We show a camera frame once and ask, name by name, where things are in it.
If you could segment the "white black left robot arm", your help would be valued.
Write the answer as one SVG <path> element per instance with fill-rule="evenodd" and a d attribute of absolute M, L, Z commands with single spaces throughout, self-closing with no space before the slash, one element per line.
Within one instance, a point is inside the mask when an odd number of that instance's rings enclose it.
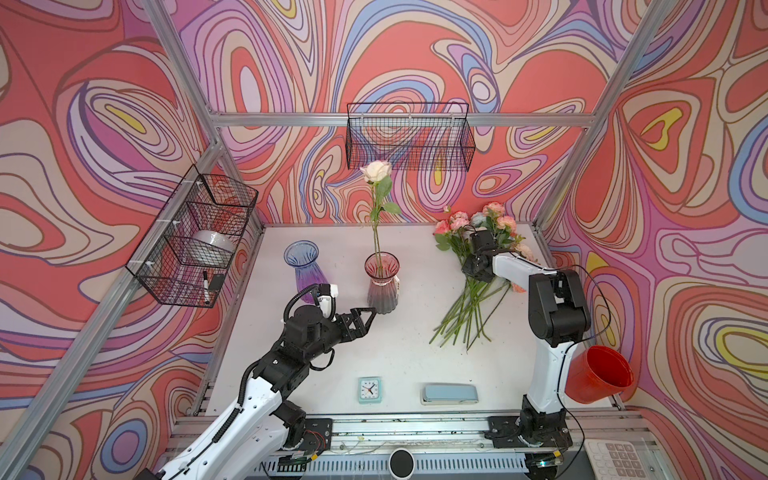
<path fill-rule="evenodd" d="M 282 332 L 243 372 L 235 400 L 184 451 L 140 479 L 244 479 L 281 449 L 310 462 L 330 445 L 329 420 L 312 423 L 290 395 L 316 370 L 314 360 L 367 335 L 373 307 L 336 310 L 338 288 L 313 284 L 286 305 Z"/>

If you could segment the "pink grey glass vase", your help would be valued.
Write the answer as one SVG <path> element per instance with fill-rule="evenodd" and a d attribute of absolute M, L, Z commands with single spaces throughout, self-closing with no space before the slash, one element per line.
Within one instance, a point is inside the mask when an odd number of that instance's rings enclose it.
<path fill-rule="evenodd" d="M 399 260 L 390 252 L 373 253 L 366 259 L 364 270 L 369 277 L 368 306 L 379 315 L 392 313 L 399 302 Z"/>

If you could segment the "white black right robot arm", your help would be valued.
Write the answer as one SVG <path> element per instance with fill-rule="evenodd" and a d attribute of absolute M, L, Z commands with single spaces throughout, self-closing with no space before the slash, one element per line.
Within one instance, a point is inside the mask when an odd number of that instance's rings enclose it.
<path fill-rule="evenodd" d="M 573 445 L 561 399 L 563 377 L 575 346 L 591 328 L 584 289 L 578 273 L 540 266 L 522 254 L 504 250 L 487 230 L 469 236 L 470 254 L 462 272 L 474 280 L 498 277 L 528 294 L 528 324 L 537 339 L 532 383 L 519 415 L 489 419 L 485 437 L 496 448 L 539 448 Z"/>

